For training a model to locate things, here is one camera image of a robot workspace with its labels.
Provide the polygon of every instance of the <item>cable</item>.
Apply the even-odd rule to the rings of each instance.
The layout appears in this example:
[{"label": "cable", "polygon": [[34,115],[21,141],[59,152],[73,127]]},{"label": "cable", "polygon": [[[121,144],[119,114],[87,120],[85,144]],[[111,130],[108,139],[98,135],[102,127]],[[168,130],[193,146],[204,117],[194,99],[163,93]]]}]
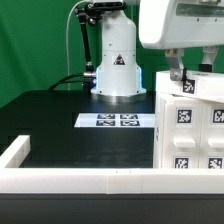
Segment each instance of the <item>cable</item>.
[{"label": "cable", "polygon": [[48,90],[53,91],[57,86],[61,84],[68,84],[68,83],[92,83],[91,81],[65,81],[65,82],[57,82],[54,85],[52,85]]},{"label": "cable", "polygon": [[67,75],[69,76],[70,75],[70,54],[69,54],[69,28],[70,28],[70,22],[71,22],[71,16],[72,16],[72,13],[74,12],[75,8],[80,5],[81,3],[85,3],[85,2],[89,2],[88,0],[83,0],[83,1],[80,1],[78,3],[76,3],[70,13],[69,13],[69,16],[68,16],[68,19],[67,19],[67,25],[66,25],[66,55],[67,55]]},{"label": "cable", "polygon": [[83,77],[83,74],[82,73],[77,73],[75,75],[69,75],[69,76],[66,76],[62,79],[60,79],[58,82],[56,82],[55,84],[53,84],[52,86],[50,86],[48,88],[49,91],[51,90],[54,90],[58,85],[62,84],[62,83],[66,83],[65,81],[69,80],[69,79],[72,79],[72,78],[75,78],[75,77]]}]

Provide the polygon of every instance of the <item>black tabletop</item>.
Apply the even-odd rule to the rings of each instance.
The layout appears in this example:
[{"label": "black tabletop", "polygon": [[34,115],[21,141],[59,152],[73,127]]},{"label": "black tabletop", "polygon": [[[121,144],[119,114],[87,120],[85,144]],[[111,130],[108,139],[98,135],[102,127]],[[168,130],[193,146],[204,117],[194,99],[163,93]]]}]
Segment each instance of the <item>black tabletop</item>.
[{"label": "black tabletop", "polygon": [[0,110],[0,149],[31,136],[22,167],[150,168],[153,128],[74,128],[79,113],[154,113],[154,93],[134,103],[93,100],[83,91],[30,91]]}]

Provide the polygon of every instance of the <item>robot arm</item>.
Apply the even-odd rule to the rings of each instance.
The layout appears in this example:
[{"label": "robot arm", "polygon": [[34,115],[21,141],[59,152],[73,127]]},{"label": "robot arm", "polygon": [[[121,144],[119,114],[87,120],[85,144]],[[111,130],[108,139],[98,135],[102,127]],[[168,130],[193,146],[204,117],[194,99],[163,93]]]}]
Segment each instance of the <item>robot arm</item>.
[{"label": "robot arm", "polygon": [[145,48],[166,49],[173,81],[186,78],[184,48],[204,47],[199,70],[213,71],[217,45],[224,44],[223,23],[220,0],[142,0],[140,4],[140,41]]}]

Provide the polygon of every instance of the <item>green wall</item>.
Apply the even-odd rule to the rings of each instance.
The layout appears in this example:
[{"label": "green wall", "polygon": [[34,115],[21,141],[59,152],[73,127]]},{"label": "green wall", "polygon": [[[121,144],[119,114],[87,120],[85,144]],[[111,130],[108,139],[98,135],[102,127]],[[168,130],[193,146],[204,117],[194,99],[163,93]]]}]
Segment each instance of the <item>green wall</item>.
[{"label": "green wall", "polygon": [[[77,0],[0,0],[0,107],[28,90],[45,90],[67,75],[65,30],[68,14]],[[138,24],[138,7],[126,10]],[[92,58],[101,61],[100,27],[88,28]],[[72,73],[84,71],[84,54],[79,24],[71,21]],[[201,49],[185,52],[187,68],[197,69]],[[216,71],[223,71],[223,49]],[[154,89],[154,74],[168,66],[164,51],[143,49],[137,40],[137,62],[143,68],[143,85]]]}]

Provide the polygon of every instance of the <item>black table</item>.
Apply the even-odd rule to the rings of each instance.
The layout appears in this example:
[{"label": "black table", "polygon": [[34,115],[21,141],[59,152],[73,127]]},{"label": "black table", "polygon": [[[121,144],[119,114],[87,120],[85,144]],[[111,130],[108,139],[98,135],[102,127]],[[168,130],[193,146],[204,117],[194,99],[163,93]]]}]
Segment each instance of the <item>black table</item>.
[{"label": "black table", "polygon": [[[154,113],[154,99],[148,93],[142,102],[111,104],[78,91],[26,92],[0,110],[0,150],[28,134],[31,153],[21,169],[151,168],[153,128],[74,128],[74,122],[79,113]],[[0,193],[0,223],[213,224],[223,223],[223,207],[223,195]]]}]

